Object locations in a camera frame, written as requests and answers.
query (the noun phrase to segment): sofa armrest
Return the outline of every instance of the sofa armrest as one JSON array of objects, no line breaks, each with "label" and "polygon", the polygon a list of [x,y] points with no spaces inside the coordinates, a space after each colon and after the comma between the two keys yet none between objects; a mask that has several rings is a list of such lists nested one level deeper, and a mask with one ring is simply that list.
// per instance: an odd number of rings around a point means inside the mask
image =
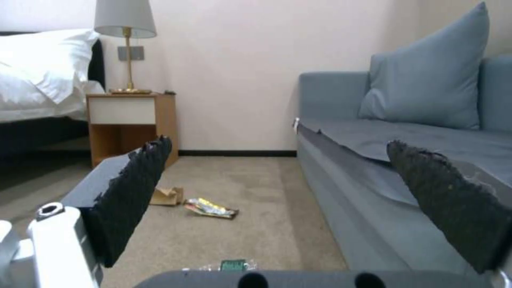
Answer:
[{"label": "sofa armrest", "polygon": [[478,111],[481,129],[512,132],[512,55],[482,62]]},{"label": "sofa armrest", "polygon": [[299,117],[356,119],[370,88],[368,72],[309,72],[299,77]]}]

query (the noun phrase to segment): blue sofa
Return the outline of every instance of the blue sofa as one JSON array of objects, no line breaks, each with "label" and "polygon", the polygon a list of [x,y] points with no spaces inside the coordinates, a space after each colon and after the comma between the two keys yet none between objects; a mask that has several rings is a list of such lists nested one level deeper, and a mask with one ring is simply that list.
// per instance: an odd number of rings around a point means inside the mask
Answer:
[{"label": "blue sofa", "polygon": [[298,158],[349,269],[475,275],[421,212],[385,145],[436,150],[512,187],[512,56],[481,65],[480,130],[358,119],[368,72],[304,73],[299,86]]}]

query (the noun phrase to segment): table lamp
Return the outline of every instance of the table lamp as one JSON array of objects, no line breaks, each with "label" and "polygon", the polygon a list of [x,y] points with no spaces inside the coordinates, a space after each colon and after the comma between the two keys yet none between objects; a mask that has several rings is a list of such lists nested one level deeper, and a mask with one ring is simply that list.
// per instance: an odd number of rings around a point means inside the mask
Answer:
[{"label": "table lamp", "polygon": [[151,38],[157,35],[148,0],[97,0],[94,30],[100,34],[126,40],[128,85],[126,89],[110,89],[111,93],[149,94],[151,90],[135,89],[132,80],[130,38]]}]

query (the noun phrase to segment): bed frame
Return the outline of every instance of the bed frame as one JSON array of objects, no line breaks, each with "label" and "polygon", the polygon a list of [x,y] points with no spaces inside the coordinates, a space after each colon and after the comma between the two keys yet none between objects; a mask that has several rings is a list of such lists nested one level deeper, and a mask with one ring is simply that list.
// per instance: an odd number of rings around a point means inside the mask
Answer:
[{"label": "bed frame", "polygon": [[[32,32],[0,32],[0,36]],[[89,64],[89,80],[100,82],[105,88],[103,49],[98,40],[93,46]],[[39,147],[88,136],[86,121],[69,117],[48,117],[0,124],[0,160],[13,155],[33,151]]]}]

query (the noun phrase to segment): floor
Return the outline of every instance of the floor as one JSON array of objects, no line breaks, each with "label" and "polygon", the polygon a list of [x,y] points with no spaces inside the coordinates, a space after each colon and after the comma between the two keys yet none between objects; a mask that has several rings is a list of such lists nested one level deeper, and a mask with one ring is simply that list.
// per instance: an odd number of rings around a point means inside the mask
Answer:
[{"label": "floor", "polygon": [[[84,158],[0,168],[0,219],[23,234],[35,209],[59,200],[90,171]],[[150,206],[102,287],[129,287],[168,270],[254,259],[263,270],[344,270],[341,255],[296,158],[182,157],[159,186],[184,187],[240,209],[235,220]]]}]

